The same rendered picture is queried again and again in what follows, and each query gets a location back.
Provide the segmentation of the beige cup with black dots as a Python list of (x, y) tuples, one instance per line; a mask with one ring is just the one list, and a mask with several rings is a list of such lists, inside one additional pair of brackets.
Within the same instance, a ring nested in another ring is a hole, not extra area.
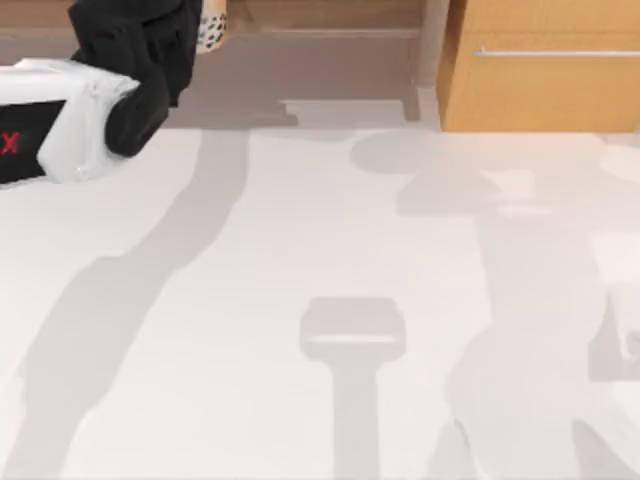
[(228, 30), (229, 0), (202, 0), (196, 53), (204, 55), (219, 48)]

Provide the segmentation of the open wooden shelf cupboard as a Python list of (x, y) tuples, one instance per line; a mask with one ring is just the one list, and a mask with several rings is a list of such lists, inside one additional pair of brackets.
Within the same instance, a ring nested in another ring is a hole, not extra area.
[[(74, 0), (0, 0), (0, 57), (58, 52), (72, 35)], [(435, 60), (439, 0), (229, 0), (228, 30), (198, 55), (182, 92), (185, 124), (233, 125), (286, 117), (289, 102), (397, 101), (410, 121), (440, 123)]]

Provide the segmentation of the pale wooden cupboard door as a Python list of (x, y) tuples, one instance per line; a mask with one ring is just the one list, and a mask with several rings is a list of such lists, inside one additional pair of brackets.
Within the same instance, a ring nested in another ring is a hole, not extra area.
[(436, 94), (446, 132), (640, 130), (640, 58), (487, 58), (488, 50), (640, 51), (640, 0), (450, 0)]

